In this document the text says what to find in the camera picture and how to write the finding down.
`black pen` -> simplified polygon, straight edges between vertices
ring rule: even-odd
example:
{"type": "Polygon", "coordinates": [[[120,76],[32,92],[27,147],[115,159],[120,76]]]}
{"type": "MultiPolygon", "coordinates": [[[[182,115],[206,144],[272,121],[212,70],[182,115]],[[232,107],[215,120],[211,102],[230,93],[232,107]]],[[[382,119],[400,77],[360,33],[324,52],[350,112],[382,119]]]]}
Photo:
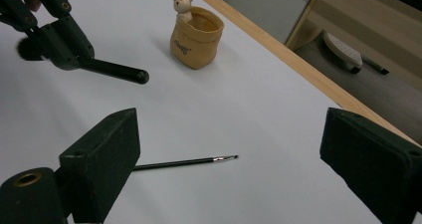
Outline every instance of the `black pen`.
{"type": "Polygon", "coordinates": [[[133,168],[133,171],[140,171],[140,170],[147,170],[147,169],[154,169],[154,168],[175,167],[175,166],[186,166],[186,165],[194,165],[194,164],[210,163],[210,162],[220,162],[220,161],[232,160],[238,157],[239,157],[238,155],[231,155],[231,156],[219,156],[219,157],[206,157],[206,158],[174,161],[174,162],[145,164],[145,165],[135,166],[133,168]]]}

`metal screw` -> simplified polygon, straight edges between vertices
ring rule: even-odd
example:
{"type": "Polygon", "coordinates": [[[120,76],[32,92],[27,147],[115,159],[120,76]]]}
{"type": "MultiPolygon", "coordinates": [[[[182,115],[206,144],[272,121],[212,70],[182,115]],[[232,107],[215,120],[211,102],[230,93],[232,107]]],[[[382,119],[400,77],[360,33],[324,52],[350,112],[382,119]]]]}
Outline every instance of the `metal screw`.
{"type": "Polygon", "coordinates": [[[43,175],[40,172],[26,173],[20,176],[19,178],[17,178],[13,182],[13,185],[17,187],[29,186],[39,181],[42,176],[43,175]]]}
{"type": "Polygon", "coordinates": [[[34,19],[32,17],[26,17],[25,18],[25,22],[27,22],[27,23],[33,23],[34,22],[34,19]]]}
{"type": "Polygon", "coordinates": [[[71,5],[69,5],[69,3],[62,3],[62,7],[63,7],[65,10],[68,10],[68,9],[71,7],[71,5]]]}

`white table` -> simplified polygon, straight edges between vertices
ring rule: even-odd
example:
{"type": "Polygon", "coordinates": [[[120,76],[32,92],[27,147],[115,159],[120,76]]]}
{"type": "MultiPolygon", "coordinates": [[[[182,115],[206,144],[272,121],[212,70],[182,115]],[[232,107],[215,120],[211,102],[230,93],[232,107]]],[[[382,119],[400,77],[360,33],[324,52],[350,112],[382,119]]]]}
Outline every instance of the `white table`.
{"type": "Polygon", "coordinates": [[[134,173],[106,223],[378,223],[319,159],[326,110],[337,105],[227,19],[216,59],[193,71],[169,52],[172,0],[70,1],[96,58],[145,69],[150,81],[24,62],[14,52],[23,35],[0,24],[2,182],[56,170],[105,116],[136,108],[138,164],[240,158],[134,173]]]}

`small bear toy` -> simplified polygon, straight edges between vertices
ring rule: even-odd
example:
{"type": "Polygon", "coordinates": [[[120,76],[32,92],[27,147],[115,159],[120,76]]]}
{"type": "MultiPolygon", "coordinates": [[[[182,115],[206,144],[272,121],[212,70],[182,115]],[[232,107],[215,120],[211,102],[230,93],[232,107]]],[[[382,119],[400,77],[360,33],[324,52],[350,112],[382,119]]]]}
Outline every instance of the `small bear toy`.
{"type": "Polygon", "coordinates": [[[190,12],[192,0],[173,0],[173,7],[178,13],[177,18],[181,18],[186,22],[192,20],[192,13],[190,12]]]}

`beige pencil holder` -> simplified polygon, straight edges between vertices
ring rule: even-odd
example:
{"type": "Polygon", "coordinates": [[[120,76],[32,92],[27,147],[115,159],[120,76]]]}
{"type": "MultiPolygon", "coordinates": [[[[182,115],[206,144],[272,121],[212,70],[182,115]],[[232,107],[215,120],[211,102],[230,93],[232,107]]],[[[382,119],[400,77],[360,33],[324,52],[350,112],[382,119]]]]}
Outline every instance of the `beige pencil holder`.
{"type": "Polygon", "coordinates": [[[201,69],[214,60],[224,23],[214,13],[192,7],[192,20],[177,18],[171,34],[171,53],[186,66],[201,69]]]}

